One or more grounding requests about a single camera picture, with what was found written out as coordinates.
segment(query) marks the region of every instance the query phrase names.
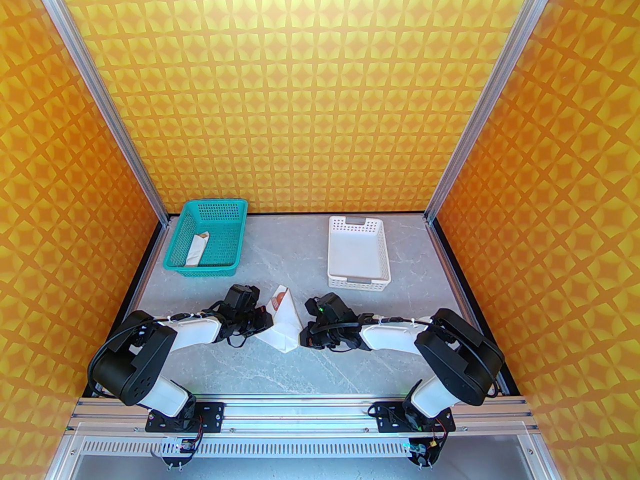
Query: white paper bag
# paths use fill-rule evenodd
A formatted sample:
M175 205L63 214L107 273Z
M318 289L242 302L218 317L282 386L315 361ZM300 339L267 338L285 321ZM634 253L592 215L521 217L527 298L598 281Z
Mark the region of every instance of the white paper bag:
M256 334L256 338L283 354L300 346L302 323L289 288L283 285L278 286L273 297L266 304L266 309L273 318L273 326Z
M187 260L184 263L185 267L197 267L200 264L200 260L204 254L204 248L207 246L208 241L208 231L193 236L191 247L189 247L189 252L187 252Z

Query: patterned wallpaper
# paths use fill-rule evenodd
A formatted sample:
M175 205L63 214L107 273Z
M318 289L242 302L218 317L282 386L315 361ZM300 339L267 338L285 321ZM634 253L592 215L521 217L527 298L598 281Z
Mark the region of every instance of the patterned wallpaper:
M640 478L640 0L551 0L438 216L567 479Z
M156 217L40 0L0 0L0 476L44 476Z
M169 212L423 210L523 0L66 0Z

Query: black mounting plate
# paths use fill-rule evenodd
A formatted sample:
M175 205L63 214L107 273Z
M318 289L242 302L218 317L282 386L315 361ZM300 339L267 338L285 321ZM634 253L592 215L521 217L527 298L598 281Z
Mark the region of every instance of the black mounting plate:
M204 434L220 434L222 422L225 419L225 405L222 402L196 402L193 417L202 416L202 430ZM198 434L199 425L192 425L188 430L176 429L173 418L169 418L156 410L151 410L146 418L145 432Z
M408 424L405 418L405 410L402 402L374 402L368 412L369 416L375 418L377 431L380 434L398 434L400 432L416 432ZM454 432L456 424L453 421L451 409L446 409L431 420L430 425L422 428L422 432Z

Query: basket handle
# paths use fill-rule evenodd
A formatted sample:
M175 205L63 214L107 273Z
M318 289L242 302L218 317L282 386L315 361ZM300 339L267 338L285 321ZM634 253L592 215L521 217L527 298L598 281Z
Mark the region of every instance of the basket handle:
M347 283L354 284L371 284L373 279L367 279L364 277L347 277Z
M367 223L366 217L345 217L345 224L354 224L355 226L364 226Z

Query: teal plastic basket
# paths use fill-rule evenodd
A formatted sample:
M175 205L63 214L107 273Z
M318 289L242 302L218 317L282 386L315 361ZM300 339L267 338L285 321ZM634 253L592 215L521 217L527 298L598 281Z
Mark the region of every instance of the teal plastic basket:
M164 256L164 268L185 277L233 276L240 263L248 206L244 199L188 201ZM186 267L194 235L205 231L209 237L199 265Z

